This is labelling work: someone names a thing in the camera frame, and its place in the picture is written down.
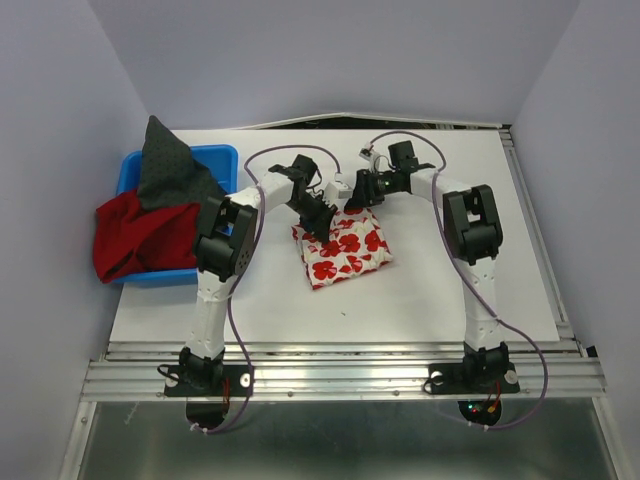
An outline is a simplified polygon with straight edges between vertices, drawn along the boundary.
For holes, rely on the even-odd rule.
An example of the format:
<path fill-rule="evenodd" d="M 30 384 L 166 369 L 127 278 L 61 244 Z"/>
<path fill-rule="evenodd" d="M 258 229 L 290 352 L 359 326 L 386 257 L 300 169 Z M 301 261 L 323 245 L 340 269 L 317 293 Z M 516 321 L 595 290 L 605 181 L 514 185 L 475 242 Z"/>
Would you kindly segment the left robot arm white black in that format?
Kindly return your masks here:
<path fill-rule="evenodd" d="M 311 191 L 319 172 L 309 157 L 298 155 L 290 166 L 274 165 L 262 180 L 221 198 L 210 197 L 197 222 L 194 255 L 197 301 L 189 338 L 180 351 L 178 370 L 169 377 L 196 389 L 215 392 L 222 382 L 224 325 L 234 285 L 249 266 L 264 216 L 285 205 L 299 215 L 306 233 L 329 241 L 335 205 Z"/>

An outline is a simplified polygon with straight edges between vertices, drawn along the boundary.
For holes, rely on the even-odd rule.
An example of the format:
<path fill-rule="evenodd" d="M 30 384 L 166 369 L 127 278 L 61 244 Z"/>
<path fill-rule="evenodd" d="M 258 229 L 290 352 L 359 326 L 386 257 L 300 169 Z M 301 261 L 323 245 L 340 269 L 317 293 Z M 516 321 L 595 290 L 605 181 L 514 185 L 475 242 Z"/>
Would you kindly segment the white red poppy skirt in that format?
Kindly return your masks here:
<path fill-rule="evenodd" d="M 381 224 L 370 209 L 338 211 L 326 243 L 300 224 L 291 230 L 312 290 L 373 273 L 393 261 Z"/>

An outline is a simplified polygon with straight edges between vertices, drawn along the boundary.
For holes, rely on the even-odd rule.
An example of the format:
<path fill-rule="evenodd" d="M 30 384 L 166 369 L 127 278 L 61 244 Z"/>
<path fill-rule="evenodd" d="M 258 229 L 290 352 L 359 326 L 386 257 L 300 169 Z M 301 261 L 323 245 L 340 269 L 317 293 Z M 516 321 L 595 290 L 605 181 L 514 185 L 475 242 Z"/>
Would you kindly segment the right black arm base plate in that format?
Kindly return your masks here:
<path fill-rule="evenodd" d="M 468 372 L 462 363 L 435 363 L 428 367 L 422 390 L 429 395 L 478 396 L 489 393 L 516 394 L 521 391 L 514 365 Z"/>

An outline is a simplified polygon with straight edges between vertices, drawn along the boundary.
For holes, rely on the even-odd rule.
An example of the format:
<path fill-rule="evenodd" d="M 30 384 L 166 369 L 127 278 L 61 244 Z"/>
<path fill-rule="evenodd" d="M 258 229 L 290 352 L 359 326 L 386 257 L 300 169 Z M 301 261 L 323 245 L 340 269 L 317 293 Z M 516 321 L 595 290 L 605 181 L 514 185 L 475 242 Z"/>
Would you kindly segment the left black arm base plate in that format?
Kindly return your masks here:
<path fill-rule="evenodd" d="M 193 373 L 178 364 L 160 364 L 164 395 L 169 398 L 245 397 L 253 395 L 247 365 L 222 365 L 213 374 Z"/>

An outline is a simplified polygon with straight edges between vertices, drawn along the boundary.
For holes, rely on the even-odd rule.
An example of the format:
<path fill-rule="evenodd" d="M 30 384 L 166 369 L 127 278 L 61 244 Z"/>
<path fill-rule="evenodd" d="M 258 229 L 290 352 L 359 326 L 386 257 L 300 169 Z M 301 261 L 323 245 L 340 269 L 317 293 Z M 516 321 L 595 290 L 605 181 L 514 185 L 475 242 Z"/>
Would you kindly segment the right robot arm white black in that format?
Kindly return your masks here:
<path fill-rule="evenodd" d="M 464 355 L 429 368 L 428 394 L 484 393 L 500 385 L 510 369 L 509 350 L 496 312 L 495 266 L 503 231 L 495 197 L 487 185 L 470 186 L 443 175 L 445 167 L 418 160 L 413 144 L 388 147 L 390 168 L 381 170 L 371 143 L 359 152 L 369 167 L 356 172 L 345 209 L 373 207 L 395 193 L 428 200 L 454 270 L 463 284 Z"/>

